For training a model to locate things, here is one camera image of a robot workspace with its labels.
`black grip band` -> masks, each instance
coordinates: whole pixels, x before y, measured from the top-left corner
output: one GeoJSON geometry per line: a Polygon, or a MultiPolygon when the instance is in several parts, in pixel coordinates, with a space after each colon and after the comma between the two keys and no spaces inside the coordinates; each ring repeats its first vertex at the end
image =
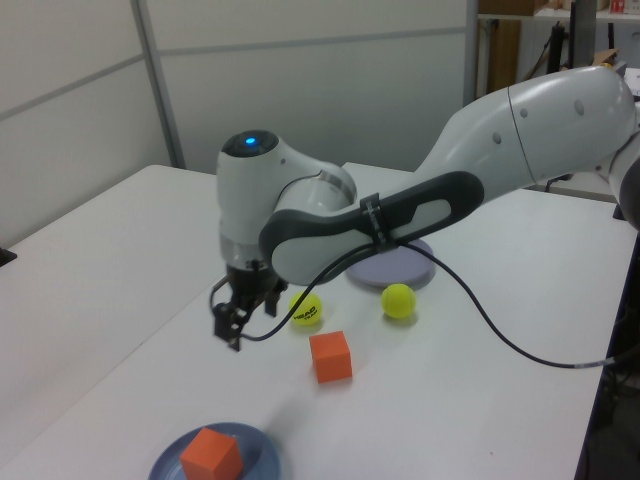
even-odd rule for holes
{"type": "Polygon", "coordinates": [[[389,226],[382,216],[380,195],[375,193],[360,200],[360,213],[365,218],[366,224],[369,227],[369,235],[378,253],[388,252],[396,248],[396,243],[393,237],[391,237],[389,226]]]}

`purple plate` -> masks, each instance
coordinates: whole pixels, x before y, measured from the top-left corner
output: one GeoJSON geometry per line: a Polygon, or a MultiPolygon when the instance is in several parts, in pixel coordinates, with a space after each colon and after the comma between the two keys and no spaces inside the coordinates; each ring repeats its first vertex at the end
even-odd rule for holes
{"type": "MultiPolygon", "coordinates": [[[[409,243],[433,254],[431,247],[422,240],[409,243]]],[[[435,273],[435,265],[431,260],[405,247],[366,258],[347,269],[347,275],[352,280],[381,288],[393,283],[423,287],[435,273]]]]}

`white wall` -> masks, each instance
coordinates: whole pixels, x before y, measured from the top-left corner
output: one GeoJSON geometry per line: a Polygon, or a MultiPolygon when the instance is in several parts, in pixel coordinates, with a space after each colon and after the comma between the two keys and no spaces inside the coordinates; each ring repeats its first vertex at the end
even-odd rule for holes
{"type": "Polygon", "coordinates": [[[169,157],[129,0],[0,2],[0,245],[169,157]]]}
{"type": "Polygon", "coordinates": [[[242,130],[405,170],[463,106],[467,0],[148,0],[187,168],[242,130]]]}

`black cable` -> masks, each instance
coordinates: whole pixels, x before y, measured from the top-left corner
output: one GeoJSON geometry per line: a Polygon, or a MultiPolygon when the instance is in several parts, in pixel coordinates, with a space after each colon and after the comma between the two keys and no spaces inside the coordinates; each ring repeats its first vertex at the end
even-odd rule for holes
{"type": "Polygon", "coordinates": [[[513,350],[518,352],[520,355],[522,355],[524,357],[527,357],[529,360],[533,360],[534,362],[541,363],[543,365],[548,365],[550,367],[568,368],[568,369],[583,369],[583,368],[594,368],[594,367],[617,365],[617,364],[619,364],[619,363],[621,363],[621,362],[623,362],[625,360],[628,360],[629,358],[637,355],[638,353],[640,353],[640,343],[639,343],[636,346],[634,346],[634,347],[630,348],[629,350],[627,350],[626,352],[621,353],[620,355],[617,355],[615,357],[605,358],[603,360],[598,360],[596,362],[558,363],[558,362],[551,362],[549,360],[544,360],[542,358],[538,358],[538,357],[536,357],[534,355],[531,355],[530,353],[524,351],[523,349],[518,347],[516,344],[514,344],[511,340],[509,340],[507,337],[505,337],[500,330],[498,330],[498,328],[493,324],[493,322],[489,318],[489,315],[487,315],[487,312],[485,312],[484,308],[482,308],[482,305],[480,305],[480,301],[477,299],[477,297],[471,291],[471,288],[469,288],[469,286],[464,282],[464,280],[462,280],[456,274],[456,272],[451,270],[451,268],[449,268],[445,263],[443,263],[440,260],[438,260],[431,253],[429,253],[429,252],[427,252],[425,250],[422,250],[421,248],[416,247],[415,245],[412,245],[410,243],[400,243],[400,245],[405,247],[405,248],[409,248],[411,250],[414,250],[414,251],[420,253],[421,255],[424,255],[429,260],[431,260],[433,263],[435,263],[440,268],[442,268],[449,275],[451,275],[451,277],[456,282],[458,282],[458,284],[462,287],[462,289],[465,292],[467,292],[467,295],[469,295],[469,298],[471,298],[471,301],[474,303],[474,305],[476,306],[476,308],[480,312],[480,315],[482,315],[482,318],[484,318],[484,321],[487,322],[487,325],[489,325],[489,328],[491,328],[491,330],[493,330],[493,333],[495,333],[498,336],[498,338],[500,338],[500,340],[502,340],[504,343],[506,343],[513,350]]]}
{"type": "Polygon", "coordinates": [[[293,307],[291,307],[289,309],[289,311],[287,312],[285,317],[282,319],[282,321],[278,325],[276,325],[271,331],[269,331],[269,332],[267,332],[264,335],[261,335],[259,337],[254,337],[252,335],[247,335],[246,333],[241,333],[240,337],[245,338],[247,340],[250,340],[252,342],[262,342],[263,340],[267,340],[268,338],[273,337],[276,333],[278,333],[280,331],[280,329],[282,329],[282,327],[284,327],[287,324],[289,319],[293,316],[293,313],[298,309],[298,307],[300,305],[302,305],[302,302],[304,302],[304,299],[307,298],[307,295],[309,295],[309,293],[311,293],[311,290],[313,290],[313,288],[318,283],[320,283],[322,281],[322,279],[324,277],[326,277],[329,272],[331,272],[331,270],[336,268],[338,265],[340,265],[342,262],[344,262],[348,258],[352,257],[353,255],[356,255],[356,254],[358,254],[358,253],[360,253],[360,252],[362,252],[364,250],[370,249],[370,248],[374,248],[373,243],[367,244],[367,245],[361,245],[361,246],[359,246],[357,248],[354,248],[353,250],[345,253],[340,258],[338,258],[337,260],[332,262],[327,268],[325,268],[322,272],[320,272],[318,274],[318,276],[316,278],[314,278],[313,281],[309,284],[309,286],[305,289],[305,291],[302,293],[300,298],[298,298],[298,301],[295,303],[295,305],[293,305],[293,307]]]}
{"type": "Polygon", "coordinates": [[[547,51],[547,48],[549,48],[549,44],[551,43],[552,37],[553,37],[553,34],[549,35],[547,42],[542,47],[542,52],[540,52],[540,56],[538,57],[538,60],[533,65],[533,67],[531,67],[531,70],[529,70],[527,74],[524,76],[523,81],[531,80],[533,78],[533,75],[536,73],[536,70],[538,70],[538,68],[540,68],[540,66],[544,63],[544,59],[543,59],[544,53],[547,51]]]}
{"type": "Polygon", "coordinates": [[[547,186],[544,187],[544,193],[549,193],[549,189],[551,188],[551,185],[553,185],[554,183],[560,182],[560,181],[566,182],[568,180],[571,180],[572,178],[573,178],[573,173],[567,173],[565,175],[561,175],[559,177],[552,178],[551,180],[549,180],[547,182],[547,186]]]}

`blue plate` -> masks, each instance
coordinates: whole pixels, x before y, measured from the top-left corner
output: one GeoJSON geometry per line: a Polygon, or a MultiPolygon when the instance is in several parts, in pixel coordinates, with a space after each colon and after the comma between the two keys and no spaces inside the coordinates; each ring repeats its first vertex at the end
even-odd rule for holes
{"type": "Polygon", "coordinates": [[[149,474],[149,480],[186,480],[180,465],[180,455],[203,428],[235,437],[238,441],[244,465],[240,479],[279,480],[280,459],[273,443],[260,430],[243,423],[214,423],[183,435],[158,457],[149,474]]]}

